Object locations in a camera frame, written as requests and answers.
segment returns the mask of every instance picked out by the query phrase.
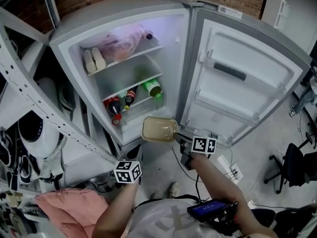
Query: white t-shirt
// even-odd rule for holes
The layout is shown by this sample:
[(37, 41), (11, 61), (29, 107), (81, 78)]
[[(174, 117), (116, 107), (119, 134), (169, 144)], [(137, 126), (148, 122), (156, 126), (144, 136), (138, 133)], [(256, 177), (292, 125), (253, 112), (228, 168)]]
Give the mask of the white t-shirt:
[(311, 88), (314, 91), (314, 93), (317, 94), (317, 82), (315, 80), (315, 76), (310, 78), (309, 83), (310, 83)]
[[(227, 238), (187, 213), (190, 199), (162, 199), (139, 206), (132, 215), (127, 238)], [(236, 231), (234, 238), (241, 237)], [(250, 238), (267, 236), (251, 235)]]

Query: pink cloth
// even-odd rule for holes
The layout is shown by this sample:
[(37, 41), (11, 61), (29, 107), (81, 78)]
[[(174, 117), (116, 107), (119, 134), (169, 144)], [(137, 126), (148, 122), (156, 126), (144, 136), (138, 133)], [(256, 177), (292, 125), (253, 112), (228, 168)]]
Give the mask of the pink cloth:
[(38, 195), (35, 202), (68, 238), (91, 238), (98, 218), (108, 207), (96, 192), (75, 188)]

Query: refrigerator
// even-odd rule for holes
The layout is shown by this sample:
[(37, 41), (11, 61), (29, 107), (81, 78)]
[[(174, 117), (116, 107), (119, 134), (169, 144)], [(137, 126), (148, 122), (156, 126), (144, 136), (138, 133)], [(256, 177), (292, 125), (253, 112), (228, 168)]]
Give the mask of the refrigerator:
[[(131, 23), (154, 37), (142, 39), (126, 60), (106, 59), (106, 69), (88, 73), (84, 51)], [(175, 118), (179, 130), (217, 135), (218, 144), (231, 147), (278, 108), (311, 62), (268, 24), (200, 0), (92, 4), (61, 20), (50, 47), (87, 110), (121, 147), (141, 137), (146, 116)], [(140, 86), (154, 78), (161, 100)], [(103, 101), (137, 85), (134, 103), (113, 125)]]

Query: power strip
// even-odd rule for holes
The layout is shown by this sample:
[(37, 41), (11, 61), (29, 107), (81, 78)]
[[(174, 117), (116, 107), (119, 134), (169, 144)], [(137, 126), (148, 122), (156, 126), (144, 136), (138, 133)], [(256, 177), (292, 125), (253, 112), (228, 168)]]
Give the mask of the power strip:
[(235, 184), (237, 184), (243, 177), (241, 170), (238, 168), (237, 164), (234, 164), (231, 167), (223, 155), (218, 158), (218, 161), (225, 169), (226, 176)]

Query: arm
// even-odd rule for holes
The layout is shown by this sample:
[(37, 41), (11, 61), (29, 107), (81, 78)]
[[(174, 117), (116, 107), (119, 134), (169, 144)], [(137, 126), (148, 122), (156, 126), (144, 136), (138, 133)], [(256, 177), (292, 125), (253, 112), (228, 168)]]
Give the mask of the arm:
[(139, 181), (127, 184), (98, 219), (92, 238), (119, 238), (132, 215)]
[(238, 186), (223, 175), (204, 154), (193, 153), (191, 156), (193, 158), (191, 166), (196, 169), (212, 198), (227, 199), (230, 202), (238, 201), (236, 222), (244, 236), (263, 234), (277, 238), (274, 231), (257, 221)]

